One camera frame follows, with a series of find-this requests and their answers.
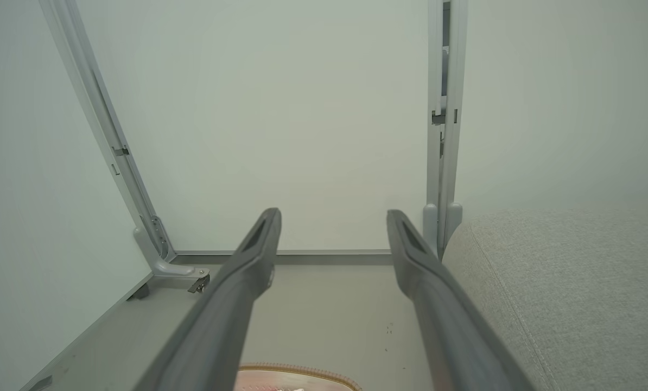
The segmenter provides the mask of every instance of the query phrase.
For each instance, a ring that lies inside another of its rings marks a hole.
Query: gray fabric
[[[502,211],[443,264],[537,389],[648,389],[648,211]]]

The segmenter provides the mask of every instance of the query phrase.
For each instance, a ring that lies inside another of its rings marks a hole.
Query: gray fabric sofa
[[[648,389],[648,210],[482,216],[442,262],[537,389]]]

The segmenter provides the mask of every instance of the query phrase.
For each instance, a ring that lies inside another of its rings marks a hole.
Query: pink pouch
[[[257,362],[242,364],[234,391],[361,391],[346,376],[295,365]]]

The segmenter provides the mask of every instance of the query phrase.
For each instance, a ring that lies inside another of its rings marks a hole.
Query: gray floor
[[[132,389],[195,303],[190,283],[152,280],[146,299],[123,302],[62,359],[51,389]],[[242,362],[333,371],[363,389],[431,389],[413,304],[391,266],[277,265],[252,312]]]

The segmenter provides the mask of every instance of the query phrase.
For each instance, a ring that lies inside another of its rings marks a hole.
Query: white partition panel
[[[38,2],[0,2],[0,390],[150,272]]]
[[[455,201],[648,203],[648,0],[470,0]]]
[[[427,0],[81,0],[176,250],[232,250],[264,208],[281,250],[384,249],[421,226]]]

